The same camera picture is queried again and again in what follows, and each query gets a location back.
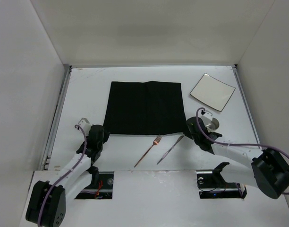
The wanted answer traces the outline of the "black cloth placemat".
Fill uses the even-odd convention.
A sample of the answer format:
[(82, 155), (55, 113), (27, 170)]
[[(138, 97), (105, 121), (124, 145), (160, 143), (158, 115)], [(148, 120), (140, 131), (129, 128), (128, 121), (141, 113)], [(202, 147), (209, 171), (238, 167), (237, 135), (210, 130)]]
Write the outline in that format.
[(113, 81), (103, 125), (111, 134), (120, 135), (186, 132), (181, 84)]

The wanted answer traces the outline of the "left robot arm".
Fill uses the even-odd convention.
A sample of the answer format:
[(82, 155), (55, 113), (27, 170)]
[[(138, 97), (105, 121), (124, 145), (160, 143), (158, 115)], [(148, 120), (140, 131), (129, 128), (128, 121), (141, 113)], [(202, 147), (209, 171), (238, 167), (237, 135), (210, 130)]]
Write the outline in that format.
[(34, 184), (25, 214), (28, 222), (39, 227), (58, 227), (66, 208), (80, 193), (97, 196), (103, 187), (94, 163), (101, 155), (110, 133), (102, 125), (83, 122), (75, 125), (84, 142), (73, 158), (52, 179)]

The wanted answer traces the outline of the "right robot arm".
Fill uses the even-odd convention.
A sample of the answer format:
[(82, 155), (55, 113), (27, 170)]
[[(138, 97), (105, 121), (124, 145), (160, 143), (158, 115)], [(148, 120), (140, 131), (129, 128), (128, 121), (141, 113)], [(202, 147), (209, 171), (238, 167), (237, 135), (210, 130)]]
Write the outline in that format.
[(186, 136), (203, 151), (214, 156), (226, 157), (240, 165), (222, 162), (212, 170), (214, 181), (248, 184), (258, 188), (272, 199), (288, 195), (289, 155), (273, 146), (252, 143), (229, 143), (214, 131), (208, 131), (204, 121), (198, 117), (186, 121)]

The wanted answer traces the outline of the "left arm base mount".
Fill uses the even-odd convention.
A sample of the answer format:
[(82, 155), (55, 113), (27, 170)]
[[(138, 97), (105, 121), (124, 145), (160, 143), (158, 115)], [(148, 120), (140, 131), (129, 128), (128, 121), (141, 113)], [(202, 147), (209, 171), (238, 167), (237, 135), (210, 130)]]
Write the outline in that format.
[(77, 196), (76, 200), (109, 200), (113, 196), (114, 172), (100, 172), (94, 167), (89, 170), (92, 174), (91, 183)]

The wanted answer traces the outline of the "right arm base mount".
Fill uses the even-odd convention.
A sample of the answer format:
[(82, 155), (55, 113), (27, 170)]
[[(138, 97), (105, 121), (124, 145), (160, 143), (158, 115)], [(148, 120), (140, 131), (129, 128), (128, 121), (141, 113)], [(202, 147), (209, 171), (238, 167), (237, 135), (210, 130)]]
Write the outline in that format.
[(214, 169), (196, 172), (196, 185), (200, 199), (244, 199), (247, 189), (244, 184), (228, 183), (221, 175), (229, 162), (222, 162)]

